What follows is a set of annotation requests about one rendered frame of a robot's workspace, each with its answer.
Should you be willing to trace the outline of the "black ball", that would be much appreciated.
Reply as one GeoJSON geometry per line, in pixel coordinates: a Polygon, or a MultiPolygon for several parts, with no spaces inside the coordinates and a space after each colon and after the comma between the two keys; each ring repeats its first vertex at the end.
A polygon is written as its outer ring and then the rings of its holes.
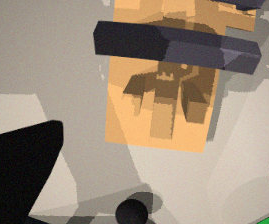
{"type": "Polygon", "coordinates": [[[115,218],[118,224],[146,224],[149,212],[137,198],[127,198],[118,205],[115,218]]]}

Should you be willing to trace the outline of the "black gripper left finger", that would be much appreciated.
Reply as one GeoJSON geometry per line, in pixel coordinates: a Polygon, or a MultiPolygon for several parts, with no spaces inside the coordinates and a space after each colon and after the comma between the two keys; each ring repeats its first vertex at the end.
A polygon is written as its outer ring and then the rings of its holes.
{"type": "Polygon", "coordinates": [[[52,120],[0,135],[0,224],[24,224],[63,145],[63,123],[52,120]]]}

